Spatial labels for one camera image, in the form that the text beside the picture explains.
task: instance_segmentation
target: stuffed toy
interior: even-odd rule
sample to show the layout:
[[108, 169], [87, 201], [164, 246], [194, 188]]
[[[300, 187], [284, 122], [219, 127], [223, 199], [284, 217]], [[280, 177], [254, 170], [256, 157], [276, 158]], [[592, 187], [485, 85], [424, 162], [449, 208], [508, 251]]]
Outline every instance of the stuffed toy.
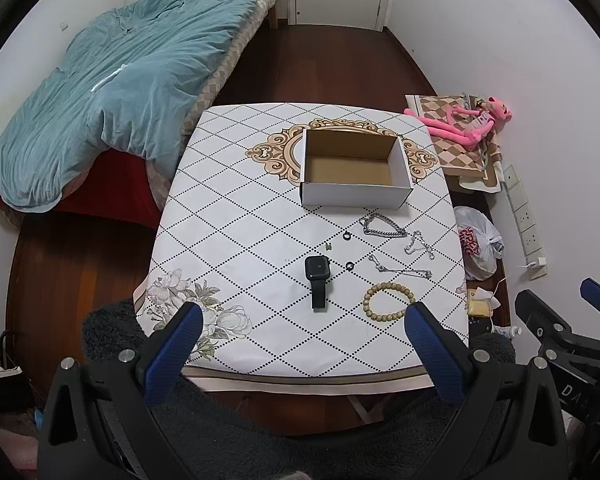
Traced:
[[[458, 105], [448, 107], [446, 109], [446, 123], [436, 119], [418, 117], [408, 108], [404, 109], [404, 114], [415, 117], [426, 124], [430, 135], [452, 140], [468, 150], [475, 149], [478, 143], [491, 131], [496, 121], [506, 121], [511, 117], [511, 111], [507, 110], [504, 103], [495, 97], [489, 97], [486, 101], [483, 101], [482, 110], [466, 110]], [[452, 126], [452, 116], [460, 114], [475, 116], [475, 119], [469, 123], [465, 131]]]

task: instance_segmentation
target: white tablecloth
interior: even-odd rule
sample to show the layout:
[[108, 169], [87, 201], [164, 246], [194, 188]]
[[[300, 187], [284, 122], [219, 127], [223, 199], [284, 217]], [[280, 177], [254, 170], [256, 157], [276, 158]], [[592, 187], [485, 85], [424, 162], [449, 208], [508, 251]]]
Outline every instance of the white tablecloth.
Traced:
[[[410, 233], [421, 231], [435, 259], [405, 254], [410, 238], [365, 235], [362, 208], [302, 208], [298, 140], [308, 126], [403, 136], [414, 189], [400, 210], [379, 212]], [[461, 248], [434, 153], [426, 127], [393, 112], [286, 103], [210, 108], [171, 187], [140, 325], [150, 334], [185, 300], [202, 304], [205, 328], [184, 372], [206, 389], [351, 394], [430, 384], [403, 320], [370, 320], [362, 299], [375, 283], [401, 283], [467, 340], [465, 297], [455, 293], [464, 282]], [[372, 227], [389, 228], [378, 220]], [[347, 230], [350, 241], [342, 238]], [[304, 259], [312, 254], [331, 261], [326, 312], [311, 307]], [[432, 278], [380, 273], [370, 254], [390, 269], [430, 269]], [[405, 306], [399, 294], [372, 299], [381, 314]]]

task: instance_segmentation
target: cardboard box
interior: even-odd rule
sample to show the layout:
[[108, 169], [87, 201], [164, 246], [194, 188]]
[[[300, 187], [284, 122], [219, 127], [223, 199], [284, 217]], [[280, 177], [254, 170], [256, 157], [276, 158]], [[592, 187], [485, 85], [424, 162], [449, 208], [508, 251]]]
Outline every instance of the cardboard box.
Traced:
[[302, 205], [398, 209], [413, 181], [402, 139], [350, 130], [305, 130]]

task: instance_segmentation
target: red bedsheet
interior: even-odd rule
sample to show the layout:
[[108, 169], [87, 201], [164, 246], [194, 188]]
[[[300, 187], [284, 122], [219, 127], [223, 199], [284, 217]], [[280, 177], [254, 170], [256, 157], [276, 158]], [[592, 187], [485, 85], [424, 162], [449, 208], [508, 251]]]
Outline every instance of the red bedsheet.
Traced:
[[144, 160], [118, 150], [101, 153], [84, 183], [54, 211], [113, 218], [152, 229], [157, 229], [161, 215], [146, 179]]

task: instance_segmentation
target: watch face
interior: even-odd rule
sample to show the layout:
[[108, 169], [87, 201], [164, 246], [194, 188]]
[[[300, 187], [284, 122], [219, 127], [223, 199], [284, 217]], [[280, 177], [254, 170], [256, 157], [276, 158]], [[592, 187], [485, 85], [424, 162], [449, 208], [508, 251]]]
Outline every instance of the watch face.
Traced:
[[308, 280], [326, 280], [331, 275], [329, 259], [326, 256], [309, 256], [304, 261], [304, 272]]

